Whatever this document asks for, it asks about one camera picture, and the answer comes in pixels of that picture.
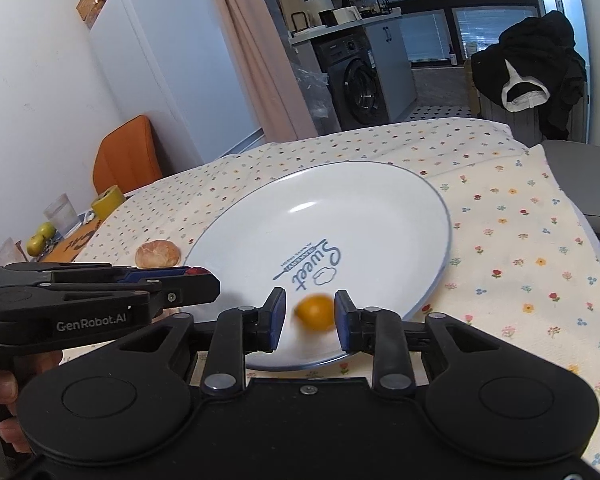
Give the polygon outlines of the person's left hand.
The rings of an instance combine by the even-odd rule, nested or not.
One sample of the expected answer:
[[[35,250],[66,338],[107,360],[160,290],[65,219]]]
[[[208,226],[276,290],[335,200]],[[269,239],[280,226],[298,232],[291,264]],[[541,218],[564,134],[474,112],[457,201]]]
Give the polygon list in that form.
[[[52,351],[23,356],[20,365],[23,373],[29,376],[43,374],[58,366],[62,359],[62,351]],[[30,454],[31,448],[24,436],[16,416],[18,399],[18,380],[10,370],[0,370],[0,405],[6,406],[10,415],[0,421],[0,438],[21,454]]]

